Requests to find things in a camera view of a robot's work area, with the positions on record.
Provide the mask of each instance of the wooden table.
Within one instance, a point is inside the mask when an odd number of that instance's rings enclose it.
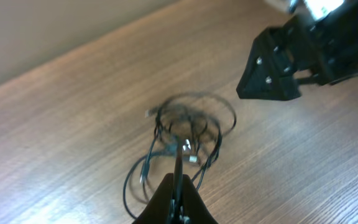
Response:
[[[122,184],[153,138],[144,111],[184,91],[237,111],[200,189],[219,223],[358,223],[358,78],[237,98],[254,37],[287,19],[262,1],[181,0],[1,85],[0,223],[130,223]],[[171,171],[155,161],[153,185]]]

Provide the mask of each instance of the cable bundle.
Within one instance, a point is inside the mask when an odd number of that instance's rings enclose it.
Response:
[[[222,131],[220,122],[217,118],[197,108],[178,102],[181,98],[193,98],[196,100],[210,98],[216,100],[217,103],[222,103],[233,116],[232,126],[228,130]],[[137,217],[127,206],[126,187],[131,175],[142,161],[144,161],[144,163],[140,173],[140,182],[143,186],[145,199],[148,201],[149,197],[145,189],[145,184],[148,183],[147,175],[149,173],[150,160],[156,156],[175,157],[175,150],[177,148],[176,139],[186,139],[188,143],[186,147],[188,149],[188,154],[183,160],[188,162],[198,162],[200,169],[191,179],[194,182],[200,175],[197,185],[198,190],[201,187],[205,171],[210,168],[212,163],[219,157],[219,150],[223,137],[234,129],[237,121],[236,112],[227,100],[213,93],[204,92],[182,93],[172,96],[165,100],[160,106],[147,111],[146,116],[151,116],[153,114],[156,114],[154,140],[151,143],[148,153],[132,166],[124,182],[124,207],[127,213],[134,219]],[[164,145],[164,150],[153,151],[157,141]],[[209,152],[208,145],[212,142],[214,143],[214,147],[213,150]],[[203,162],[201,162],[201,152],[206,158]]]

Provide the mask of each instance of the tangled cable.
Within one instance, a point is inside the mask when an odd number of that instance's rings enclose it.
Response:
[[[219,120],[214,116],[199,109],[184,105],[183,103],[173,103],[174,101],[185,97],[196,99],[211,98],[222,103],[233,116],[232,126],[228,130],[222,132]],[[122,197],[124,207],[127,213],[134,219],[137,217],[129,210],[126,202],[126,188],[130,177],[142,161],[144,161],[144,163],[140,173],[140,182],[142,183],[145,201],[149,201],[149,196],[147,195],[145,185],[148,183],[147,175],[149,173],[150,160],[157,156],[175,157],[175,149],[177,146],[175,141],[176,138],[186,139],[189,149],[189,154],[185,157],[187,158],[187,162],[197,161],[198,165],[200,166],[199,171],[191,179],[194,182],[200,175],[200,179],[196,188],[198,190],[201,187],[206,170],[210,168],[212,163],[214,163],[219,157],[219,150],[223,137],[234,129],[237,122],[236,112],[230,103],[224,98],[208,92],[190,92],[171,96],[160,106],[147,111],[147,116],[151,116],[153,114],[156,114],[154,139],[151,143],[149,151],[145,156],[141,157],[138,161],[135,162],[124,181]],[[183,126],[190,131],[183,132],[180,129]],[[153,152],[153,148],[157,141],[164,146],[164,149]],[[208,152],[207,144],[210,142],[214,142],[214,147],[211,152]],[[204,162],[201,162],[202,159],[199,155],[200,151],[203,152],[203,154],[206,156]]]

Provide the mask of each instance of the wire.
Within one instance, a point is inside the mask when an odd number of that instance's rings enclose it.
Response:
[[[190,98],[212,98],[220,103],[222,103],[232,114],[233,116],[233,124],[232,126],[223,131],[221,130],[221,126],[219,120],[214,116],[205,113],[204,111],[192,108],[190,106],[184,105],[183,103],[173,103],[179,98],[190,97]],[[167,100],[165,100],[160,106],[151,110],[151,113],[155,113],[155,128],[154,128],[154,139],[151,143],[148,153],[141,157],[135,164],[132,166],[128,175],[124,182],[123,189],[123,202],[124,207],[127,213],[134,219],[137,217],[129,210],[129,207],[126,202],[126,187],[129,178],[132,176],[136,167],[144,161],[143,168],[141,171],[141,177],[145,177],[145,180],[142,180],[142,188],[146,201],[149,201],[149,196],[147,195],[147,191],[145,189],[145,183],[149,185],[147,174],[149,171],[150,160],[155,156],[175,156],[175,151],[172,151],[169,146],[175,144],[175,138],[179,137],[183,133],[176,133],[175,127],[180,127],[183,124],[190,125],[190,133],[181,136],[182,139],[189,139],[190,146],[193,150],[193,155],[198,156],[200,149],[203,152],[207,159],[204,163],[200,163],[199,171],[193,176],[191,179],[193,182],[200,175],[200,179],[198,181],[198,185],[196,189],[200,189],[204,174],[207,169],[209,169],[218,157],[219,150],[222,144],[223,137],[229,134],[237,123],[237,116],[234,108],[231,104],[225,100],[224,98],[215,95],[213,93],[208,92],[189,92],[182,93],[179,95],[171,96]],[[165,150],[153,152],[153,148],[155,146],[156,141],[161,142],[165,146]],[[208,152],[206,149],[207,143],[214,142],[214,147],[212,152]]]

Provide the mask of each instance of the screw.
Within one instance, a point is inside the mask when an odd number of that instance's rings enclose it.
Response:
[[[271,84],[271,82],[272,82],[272,78],[271,78],[271,77],[267,77],[267,78],[266,78],[266,83],[267,83],[267,84]]]
[[[261,65],[261,64],[262,64],[262,59],[259,57],[259,58],[256,60],[256,63],[257,63],[258,65]]]

